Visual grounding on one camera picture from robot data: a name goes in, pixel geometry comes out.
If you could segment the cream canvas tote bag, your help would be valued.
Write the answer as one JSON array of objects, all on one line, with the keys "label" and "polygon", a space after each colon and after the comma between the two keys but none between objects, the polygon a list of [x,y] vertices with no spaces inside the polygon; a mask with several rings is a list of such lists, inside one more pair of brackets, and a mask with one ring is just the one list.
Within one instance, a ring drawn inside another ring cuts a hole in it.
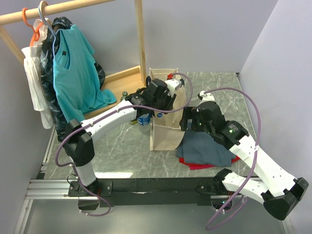
[{"label": "cream canvas tote bag", "polygon": [[[170,73],[178,73],[178,69],[149,69],[151,79],[158,78],[165,81]],[[187,102],[184,86],[176,91],[177,97],[173,103],[173,110],[179,109]],[[152,118],[152,128],[150,135],[151,151],[170,151],[175,150],[181,143],[185,132],[181,131],[179,122],[182,118],[183,110],[163,114],[166,122],[165,126],[156,125],[155,119],[158,112],[154,112]]]}]

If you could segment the green Perrier glass bottle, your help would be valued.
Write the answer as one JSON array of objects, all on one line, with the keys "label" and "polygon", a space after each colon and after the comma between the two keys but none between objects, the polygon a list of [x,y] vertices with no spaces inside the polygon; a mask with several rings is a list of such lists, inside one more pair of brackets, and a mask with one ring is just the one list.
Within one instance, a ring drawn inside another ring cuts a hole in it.
[{"label": "green Perrier glass bottle", "polygon": [[134,119],[130,120],[129,124],[131,124],[131,125],[137,124],[137,118],[134,118]]}]

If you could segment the Pocari Sweat bottle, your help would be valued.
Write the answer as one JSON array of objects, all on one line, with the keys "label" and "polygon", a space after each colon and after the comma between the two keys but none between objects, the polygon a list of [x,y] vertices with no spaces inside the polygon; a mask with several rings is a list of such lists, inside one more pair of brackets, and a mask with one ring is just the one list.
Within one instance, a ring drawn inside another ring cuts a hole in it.
[{"label": "Pocari Sweat bottle", "polygon": [[163,113],[157,113],[155,123],[156,123],[156,125],[159,125],[159,126],[165,126],[166,125]]},{"label": "Pocari Sweat bottle", "polygon": [[150,114],[143,114],[137,118],[138,128],[142,134],[148,135],[150,133]]}]

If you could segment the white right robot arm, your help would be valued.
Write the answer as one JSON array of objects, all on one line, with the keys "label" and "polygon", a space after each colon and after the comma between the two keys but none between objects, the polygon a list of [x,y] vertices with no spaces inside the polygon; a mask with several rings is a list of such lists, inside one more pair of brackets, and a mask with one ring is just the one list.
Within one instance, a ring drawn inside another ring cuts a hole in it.
[{"label": "white right robot arm", "polygon": [[285,220],[302,199],[309,184],[281,168],[268,154],[256,145],[249,132],[237,121],[226,120],[214,101],[200,103],[198,107],[185,107],[180,126],[183,131],[191,122],[191,130],[206,132],[213,140],[239,157],[261,179],[246,180],[229,169],[223,169],[214,177],[214,189],[218,194],[236,191],[264,205],[266,211],[278,220]]}]

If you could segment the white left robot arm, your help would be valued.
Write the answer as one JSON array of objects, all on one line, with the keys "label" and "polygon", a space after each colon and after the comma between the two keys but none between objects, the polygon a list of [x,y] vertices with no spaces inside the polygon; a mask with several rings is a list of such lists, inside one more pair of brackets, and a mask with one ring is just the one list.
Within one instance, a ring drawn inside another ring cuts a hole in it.
[{"label": "white left robot arm", "polygon": [[184,80],[176,78],[175,74],[170,74],[166,80],[156,78],[149,81],[147,87],[126,96],[114,108],[82,122],[76,119],[69,122],[62,146],[85,195],[91,196],[98,191],[98,179],[91,164],[95,156],[94,143],[129,120],[154,112],[174,112],[174,101],[182,88]]}]

